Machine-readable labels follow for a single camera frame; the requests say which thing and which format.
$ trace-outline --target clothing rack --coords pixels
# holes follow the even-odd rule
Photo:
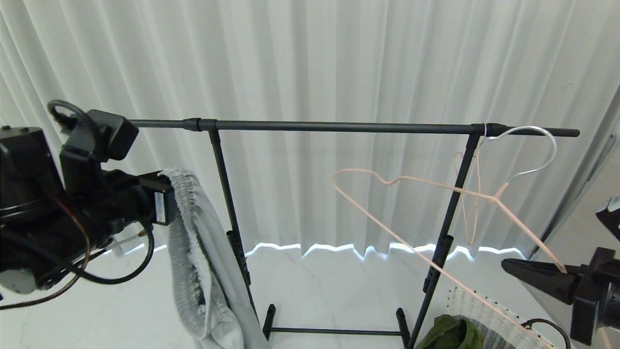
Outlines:
[[[499,136],[512,129],[510,126],[502,124],[470,124],[470,125],[450,125],[450,124],[379,124],[379,123],[361,123],[361,122],[297,122],[297,121],[228,121],[216,119],[191,118],[184,120],[131,120],[137,127],[142,128],[162,128],[162,129],[185,129],[195,132],[205,131],[209,133],[211,144],[213,145],[213,153],[218,166],[219,178],[221,180],[222,189],[224,191],[224,199],[228,209],[232,230],[227,233],[229,241],[237,262],[242,271],[247,286],[247,292],[252,302],[252,294],[250,292],[250,274],[247,270],[246,259],[241,244],[241,235],[239,233],[239,224],[237,223],[237,215],[233,203],[233,195],[231,193],[230,182],[226,172],[226,164],[224,162],[224,154],[222,152],[219,131],[221,130],[251,130],[251,131],[306,131],[306,132],[370,132],[370,133],[395,133],[395,134],[453,134],[453,135],[469,135],[461,167],[456,176],[454,184],[457,188],[462,188],[469,172],[474,152],[478,146],[481,137]],[[578,137],[579,130],[575,129],[546,129],[556,137]],[[518,130],[512,135],[542,135],[534,130]],[[437,245],[433,254],[433,262],[443,267],[450,247],[454,238],[448,235],[450,225],[456,212],[456,207],[461,197],[460,193],[452,192],[446,215],[441,226]],[[377,330],[338,330],[338,329],[299,329],[294,327],[274,327],[273,320],[276,313],[276,307],[269,305],[267,315],[263,325],[263,333],[267,340],[272,332],[289,332],[289,333],[332,333],[345,335],[389,335],[399,336],[405,349],[413,349],[415,342],[420,335],[422,323],[426,318],[428,307],[435,293],[435,288],[439,282],[440,273],[430,267],[427,277],[424,281],[422,291],[425,293],[420,312],[415,321],[414,329],[409,334],[407,320],[402,308],[396,310],[396,320],[399,326],[398,331],[377,331]]]

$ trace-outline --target white curtain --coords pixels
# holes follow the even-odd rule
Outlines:
[[[620,2],[597,1],[2,1],[4,124],[63,138],[50,99],[129,119],[321,120],[572,127],[555,162],[516,179],[504,203],[535,232],[549,225],[620,84]],[[246,250],[259,242],[390,239],[330,186],[346,167],[453,184],[466,136],[221,133]],[[544,137],[485,142],[482,190],[549,155]],[[143,129],[125,161],[138,174],[197,173],[228,215],[206,133]],[[467,187],[476,189],[472,167]],[[412,245],[436,240],[450,192],[384,188],[346,174],[343,187]],[[451,234],[464,244],[461,213]],[[480,203],[474,246],[533,244]]]

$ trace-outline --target floor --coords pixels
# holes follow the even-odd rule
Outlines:
[[[89,264],[102,276],[121,276],[137,266],[144,251],[123,258],[105,255]],[[515,279],[500,267],[501,255],[479,252],[473,261],[455,252],[446,269],[464,284],[494,298],[523,318],[548,315]],[[164,248],[138,278],[118,286],[79,281],[65,295],[39,306],[0,313],[0,347],[10,349],[88,348],[193,349],[172,302],[170,261]],[[258,248],[248,257],[252,292],[261,322],[270,303],[277,307],[274,326],[336,329],[398,330],[396,309],[402,307],[409,328],[422,302],[422,283],[428,266],[398,247],[364,259],[351,249],[332,252],[314,249],[302,258],[297,248]],[[422,333],[444,313],[453,283],[443,278],[433,299]],[[16,296],[2,290],[7,304],[40,297]],[[554,343],[559,336],[538,329]],[[402,348],[399,337],[274,333],[274,349],[284,348]]]

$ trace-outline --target green cloth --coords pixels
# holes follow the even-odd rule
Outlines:
[[[467,319],[435,317],[433,328],[415,349],[482,349],[482,334]]]

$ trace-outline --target silver metal hook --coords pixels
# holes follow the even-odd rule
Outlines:
[[[512,177],[510,177],[510,179],[506,183],[510,183],[510,181],[512,181],[513,179],[515,179],[515,178],[517,178],[517,177],[519,177],[521,175],[527,175],[528,173],[534,173],[534,172],[538,172],[540,170],[545,169],[556,158],[556,154],[557,154],[557,140],[556,140],[555,136],[553,136],[549,131],[545,130],[544,128],[538,127],[538,126],[518,126],[518,127],[513,127],[512,129],[502,133],[499,136],[488,137],[488,138],[489,138],[489,140],[501,139],[502,137],[504,137],[506,135],[509,135],[509,134],[513,133],[514,131],[519,131],[519,130],[535,130],[535,131],[538,131],[538,132],[544,134],[545,136],[549,137],[549,140],[551,140],[552,153],[551,153],[551,157],[549,157],[547,162],[545,162],[542,166],[540,166],[538,168],[535,168],[533,170],[519,172],[519,173],[513,175]]]

